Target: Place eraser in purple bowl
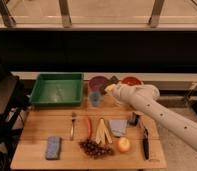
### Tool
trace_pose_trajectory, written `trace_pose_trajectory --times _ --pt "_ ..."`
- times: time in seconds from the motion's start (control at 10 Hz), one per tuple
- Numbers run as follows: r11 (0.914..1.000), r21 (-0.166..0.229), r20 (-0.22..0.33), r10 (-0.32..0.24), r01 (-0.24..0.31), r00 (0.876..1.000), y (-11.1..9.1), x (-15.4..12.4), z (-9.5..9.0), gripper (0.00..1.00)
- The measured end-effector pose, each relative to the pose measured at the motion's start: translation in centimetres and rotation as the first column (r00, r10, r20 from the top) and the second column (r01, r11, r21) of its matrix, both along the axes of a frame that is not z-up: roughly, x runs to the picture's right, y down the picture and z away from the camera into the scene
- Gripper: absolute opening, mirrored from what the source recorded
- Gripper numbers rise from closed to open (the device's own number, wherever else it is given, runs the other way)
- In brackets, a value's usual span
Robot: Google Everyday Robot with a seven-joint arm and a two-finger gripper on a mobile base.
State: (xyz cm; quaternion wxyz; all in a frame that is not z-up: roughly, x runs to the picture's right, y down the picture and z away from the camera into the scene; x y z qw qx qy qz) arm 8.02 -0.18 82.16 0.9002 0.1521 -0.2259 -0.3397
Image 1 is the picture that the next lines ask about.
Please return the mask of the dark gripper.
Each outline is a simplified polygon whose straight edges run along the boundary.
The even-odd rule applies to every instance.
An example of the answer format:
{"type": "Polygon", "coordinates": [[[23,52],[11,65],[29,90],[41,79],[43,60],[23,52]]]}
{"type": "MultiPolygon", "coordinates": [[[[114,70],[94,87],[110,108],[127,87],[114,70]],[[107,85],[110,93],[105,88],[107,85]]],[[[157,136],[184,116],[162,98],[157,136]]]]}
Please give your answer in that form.
{"type": "Polygon", "coordinates": [[[107,79],[101,86],[100,86],[100,93],[102,95],[106,94],[105,89],[111,84],[117,84],[119,79],[116,76],[112,76],[110,79],[107,79]]]}

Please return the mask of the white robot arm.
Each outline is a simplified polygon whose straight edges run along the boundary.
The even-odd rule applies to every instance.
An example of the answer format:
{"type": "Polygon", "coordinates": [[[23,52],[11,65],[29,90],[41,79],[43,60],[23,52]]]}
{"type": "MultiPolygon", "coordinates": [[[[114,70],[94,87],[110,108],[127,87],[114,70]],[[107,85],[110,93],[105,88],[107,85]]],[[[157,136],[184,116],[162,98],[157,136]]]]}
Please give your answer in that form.
{"type": "Polygon", "coordinates": [[[197,151],[197,123],[158,103],[160,92],[156,86],[130,86],[107,80],[101,85],[100,90],[110,94],[117,101],[147,114],[197,151]]]}

